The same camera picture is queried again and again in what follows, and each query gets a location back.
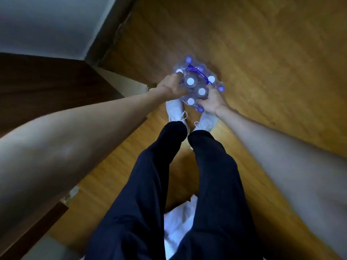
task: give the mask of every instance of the pants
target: pants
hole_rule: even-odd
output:
[[[186,136],[182,122],[169,122],[139,155],[128,183],[94,231],[86,260],[165,259],[169,164]],[[207,131],[192,132],[188,141],[200,172],[198,201],[193,227],[171,259],[262,259],[236,162]]]

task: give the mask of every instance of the shoe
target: shoe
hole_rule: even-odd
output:
[[[186,118],[188,117],[187,112],[183,108],[182,100],[174,99],[170,101],[166,101],[166,111],[169,115],[169,121],[181,121],[186,126],[188,134],[189,128],[186,122]]]
[[[217,124],[218,118],[215,115],[212,115],[211,113],[203,112],[200,121],[195,121],[195,129],[196,130],[206,130],[210,132],[214,126]]]

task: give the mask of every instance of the pant leg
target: pant leg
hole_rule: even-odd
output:
[[[188,140],[200,171],[198,201],[193,227],[171,259],[262,259],[236,162],[207,131]]]
[[[163,214],[169,164],[186,137],[182,122],[169,122],[139,155],[128,183],[94,231],[86,260],[165,259]]]

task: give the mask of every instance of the forearm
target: forearm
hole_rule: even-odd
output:
[[[77,184],[165,101],[163,92],[154,89],[53,113],[2,137],[0,233],[45,199]]]
[[[223,107],[216,114],[319,238],[346,257],[346,159]]]

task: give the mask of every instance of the white sneaker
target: white sneaker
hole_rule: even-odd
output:
[[[215,115],[212,115],[211,113],[203,112],[200,118],[200,121],[195,121],[195,129],[196,130],[206,130],[210,132],[214,126],[217,124],[218,118]]]
[[[169,115],[169,121],[182,121],[183,124],[187,127],[189,134],[189,128],[185,119],[188,117],[187,112],[183,108],[182,100],[174,99],[166,101],[166,111]]]

